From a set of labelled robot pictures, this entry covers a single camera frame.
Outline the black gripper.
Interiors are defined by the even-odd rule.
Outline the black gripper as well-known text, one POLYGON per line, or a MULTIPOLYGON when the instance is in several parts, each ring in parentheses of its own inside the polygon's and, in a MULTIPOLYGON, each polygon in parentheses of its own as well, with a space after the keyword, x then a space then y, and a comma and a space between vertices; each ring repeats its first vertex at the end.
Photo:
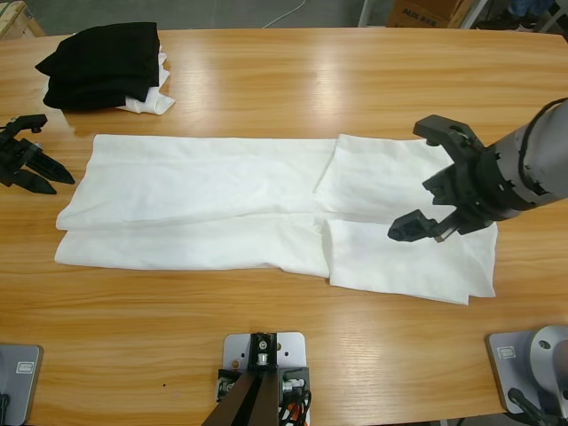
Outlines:
POLYGON ((17 140, 9 133, 1 133, 1 183, 17 185, 31 193, 56 194, 46 180, 73 185, 75 179, 59 162, 46 155, 42 148, 27 139, 17 140), (21 168, 27 166, 40 176, 21 168))
POLYGON ((422 186, 431 193, 432 203, 454 206, 454 212, 438 223, 416 209, 396 218, 388 237, 395 241, 434 238, 442 242, 453 233, 473 233, 493 222, 516 217, 517 209, 511 205, 515 197, 501 174, 498 160, 497 153, 485 152, 474 159, 455 162, 425 180, 422 186))

